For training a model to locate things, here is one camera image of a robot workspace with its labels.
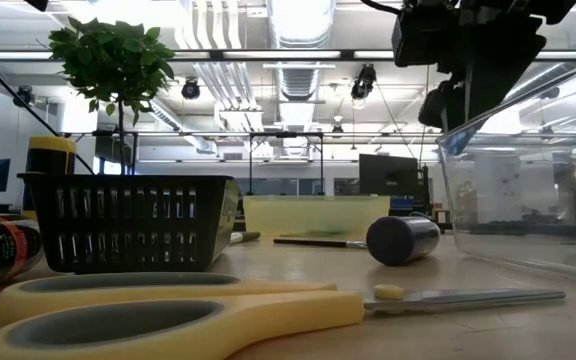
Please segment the black overhead crossbeam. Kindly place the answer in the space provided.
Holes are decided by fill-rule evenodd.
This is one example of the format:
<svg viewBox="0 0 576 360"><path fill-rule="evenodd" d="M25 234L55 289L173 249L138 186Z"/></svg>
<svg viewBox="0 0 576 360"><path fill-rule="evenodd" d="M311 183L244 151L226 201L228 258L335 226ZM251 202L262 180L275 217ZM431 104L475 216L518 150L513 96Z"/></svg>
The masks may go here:
<svg viewBox="0 0 576 360"><path fill-rule="evenodd" d="M3 51L0 62L49 62L49 51ZM172 62L269 62L269 61L333 61L393 62L392 50L303 50L303 49L212 49L176 50ZM536 62L576 62L576 50L543 50Z"/></svg>

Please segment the black ceiling spotlight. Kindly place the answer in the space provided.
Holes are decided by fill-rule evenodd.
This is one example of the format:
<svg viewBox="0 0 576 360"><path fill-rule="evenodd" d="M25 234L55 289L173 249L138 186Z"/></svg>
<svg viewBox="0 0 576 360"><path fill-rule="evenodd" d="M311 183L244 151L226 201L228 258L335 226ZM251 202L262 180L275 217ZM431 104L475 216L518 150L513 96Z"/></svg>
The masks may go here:
<svg viewBox="0 0 576 360"><path fill-rule="evenodd" d="M186 100L195 100L200 96L200 86L197 78L187 78L181 89L181 95Z"/></svg>
<svg viewBox="0 0 576 360"><path fill-rule="evenodd" d="M376 71L373 64L364 64L354 80L351 97L353 100L362 100L368 97L376 82Z"/></svg>
<svg viewBox="0 0 576 360"><path fill-rule="evenodd" d="M17 107L24 107L25 105L32 107L34 105L35 97L33 88L30 85L21 85L16 91L16 98L13 99L13 104Z"/></svg>

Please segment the yellow scissors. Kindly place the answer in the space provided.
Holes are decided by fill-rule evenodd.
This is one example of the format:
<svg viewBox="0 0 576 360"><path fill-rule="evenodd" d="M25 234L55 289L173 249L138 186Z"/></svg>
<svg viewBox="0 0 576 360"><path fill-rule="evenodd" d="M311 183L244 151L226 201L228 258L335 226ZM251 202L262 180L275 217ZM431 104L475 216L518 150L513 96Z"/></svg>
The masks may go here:
<svg viewBox="0 0 576 360"><path fill-rule="evenodd" d="M134 272L25 281L0 292L0 360L225 360L259 341L360 323L558 301L560 290L378 286Z"/></svg>

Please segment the blue paint bottle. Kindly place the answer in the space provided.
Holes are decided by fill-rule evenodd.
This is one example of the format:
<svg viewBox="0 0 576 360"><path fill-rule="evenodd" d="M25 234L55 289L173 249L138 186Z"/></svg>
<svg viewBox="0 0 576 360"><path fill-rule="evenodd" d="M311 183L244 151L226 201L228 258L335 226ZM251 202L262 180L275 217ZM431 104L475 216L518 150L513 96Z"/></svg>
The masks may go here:
<svg viewBox="0 0 576 360"><path fill-rule="evenodd" d="M425 217L388 216L367 230L370 255L385 266L403 266L431 254L440 239L440 228Z"/></svg>

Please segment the black slotted plastic basket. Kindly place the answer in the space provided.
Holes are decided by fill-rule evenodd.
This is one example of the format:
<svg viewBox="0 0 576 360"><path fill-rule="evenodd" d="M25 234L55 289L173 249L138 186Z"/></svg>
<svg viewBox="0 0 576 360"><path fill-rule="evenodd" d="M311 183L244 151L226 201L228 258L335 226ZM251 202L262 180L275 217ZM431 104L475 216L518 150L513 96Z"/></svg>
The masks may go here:
<svg viewBox="0 0 576 360"><path fill-rule="evenodd" d="M23 173L55 272L204 272L228 247L229 176Z"/></svg>

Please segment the yellow paint bottle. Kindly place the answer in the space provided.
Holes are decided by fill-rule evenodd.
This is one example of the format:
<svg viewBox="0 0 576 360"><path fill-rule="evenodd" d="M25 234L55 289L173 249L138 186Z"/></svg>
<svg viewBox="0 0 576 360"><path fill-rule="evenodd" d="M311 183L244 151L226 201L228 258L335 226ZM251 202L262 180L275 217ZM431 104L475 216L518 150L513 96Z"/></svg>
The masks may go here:
<svg viewBox="0 0 576 360"><path fill-rule="evenodd" d="M51 175L72 175L75 170L75 160L77 145L73 140L55 136L31 136L26 158L24 174L46 173ZM37 219L35 208L35 197L37 194L43 195L42 199L47 201L48 190L47 181L44 187L36 189L27 183L25 179L22 199L22 215L32 220Z"/></svg>

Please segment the clear plastic bin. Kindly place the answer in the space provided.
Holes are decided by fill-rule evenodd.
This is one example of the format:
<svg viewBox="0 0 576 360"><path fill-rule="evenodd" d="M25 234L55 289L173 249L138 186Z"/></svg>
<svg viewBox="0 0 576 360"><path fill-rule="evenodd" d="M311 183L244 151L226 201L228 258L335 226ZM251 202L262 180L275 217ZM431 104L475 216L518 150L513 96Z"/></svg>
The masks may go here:
<svg viewBox="0 0 576 360"><path fill-rule="evenodd" d="M576 277L576 61L538 68L438 150L459 250Z"/></svg>

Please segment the yellow translucent plastic bin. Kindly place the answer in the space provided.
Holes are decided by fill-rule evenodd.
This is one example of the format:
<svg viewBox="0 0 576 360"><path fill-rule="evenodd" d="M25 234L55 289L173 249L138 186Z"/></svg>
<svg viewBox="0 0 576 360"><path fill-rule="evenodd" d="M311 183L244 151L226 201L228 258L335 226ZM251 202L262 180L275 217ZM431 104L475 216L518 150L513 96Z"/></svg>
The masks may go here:
<svg viewBox="0 0 576 360"><path fill-rule="evenodd" d="M370 225L386 217L385 196L254 195L243 198L246 229L263 236L363 239Z"/></svg>

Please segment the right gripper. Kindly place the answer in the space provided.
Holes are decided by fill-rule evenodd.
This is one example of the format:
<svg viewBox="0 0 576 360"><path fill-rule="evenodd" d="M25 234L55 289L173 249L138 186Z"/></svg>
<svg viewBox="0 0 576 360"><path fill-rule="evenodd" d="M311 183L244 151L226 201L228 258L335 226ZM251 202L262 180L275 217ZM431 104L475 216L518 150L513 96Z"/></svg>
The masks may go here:
<svg viewBox="0 0 576 360"><path fill-rule="evenodd" d="M392 34L396 66L467 63L467 72L458 68L427 94L418 121L454 129L502 103L547 43L537 33L541 24L539 18L491 7L402 10Z"/></svg>

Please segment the green artificial plant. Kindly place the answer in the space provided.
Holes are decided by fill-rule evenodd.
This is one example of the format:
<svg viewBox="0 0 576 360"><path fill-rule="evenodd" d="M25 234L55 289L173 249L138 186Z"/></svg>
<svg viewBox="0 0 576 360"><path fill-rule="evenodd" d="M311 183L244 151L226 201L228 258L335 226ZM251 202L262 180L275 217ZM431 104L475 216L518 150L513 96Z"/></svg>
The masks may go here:
<svg viewBox="0 0 576 360"><path fill-rule="evenodd" d="M93 19L49 33L51 58L63 63L68 83L89 101L91 112L118 115L119 140L125 139L125 110L133 121L152 111L152 100L175 78L168 61L174 51L160 42L161 29Z"/></svg>

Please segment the thin black paintbrush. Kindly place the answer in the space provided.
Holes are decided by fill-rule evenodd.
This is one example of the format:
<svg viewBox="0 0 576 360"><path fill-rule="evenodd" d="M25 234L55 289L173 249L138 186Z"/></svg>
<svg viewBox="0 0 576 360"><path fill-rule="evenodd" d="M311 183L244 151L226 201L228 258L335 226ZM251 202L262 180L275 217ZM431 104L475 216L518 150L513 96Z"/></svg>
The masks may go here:
<svg viewBox="0 0 576 360"><path fill-rule="evenodd" d="M367 249L367 244L362 241L331 241L331 240L277 238L273 239L273 243L281 245Z"/></svg>

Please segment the black background gantry frame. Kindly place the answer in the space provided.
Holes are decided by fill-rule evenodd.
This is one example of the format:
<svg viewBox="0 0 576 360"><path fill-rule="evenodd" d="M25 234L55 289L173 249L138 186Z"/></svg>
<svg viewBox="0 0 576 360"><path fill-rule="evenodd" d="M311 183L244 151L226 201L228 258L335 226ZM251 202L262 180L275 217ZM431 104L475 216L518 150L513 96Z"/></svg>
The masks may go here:
<svg viewBox="0 0 576 360"><path fill-rule="evenodd" d="M256 147L253 145L255 137L263 137L267 139L268 137L279 138L279 139L289 139L289 138L310 138L315 137L319 139L319 146L316 149L319 151L319 164L320 164L320 183L321 189L318 192L319 195L325 194L325 181L324 181L324 135L322 132L295 132L295 131L275 131L275 132L249 132L248 133L248 179L249 186L247 195L253 195L253 152Z"/></svg>

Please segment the silver ventilation duct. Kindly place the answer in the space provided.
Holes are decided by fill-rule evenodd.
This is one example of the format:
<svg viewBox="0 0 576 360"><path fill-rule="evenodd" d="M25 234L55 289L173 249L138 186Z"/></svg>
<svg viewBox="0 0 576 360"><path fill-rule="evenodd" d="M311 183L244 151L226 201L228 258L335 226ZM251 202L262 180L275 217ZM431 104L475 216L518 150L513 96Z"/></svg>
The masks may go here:
<svg viewBox="0 0 576 360"><path fill-rule="evenodd" d="M275 49L324 49L334 23L336 0L266 0L271 45ZM280 68L280 92L290 101L314 97L319 70Z"/></svg>

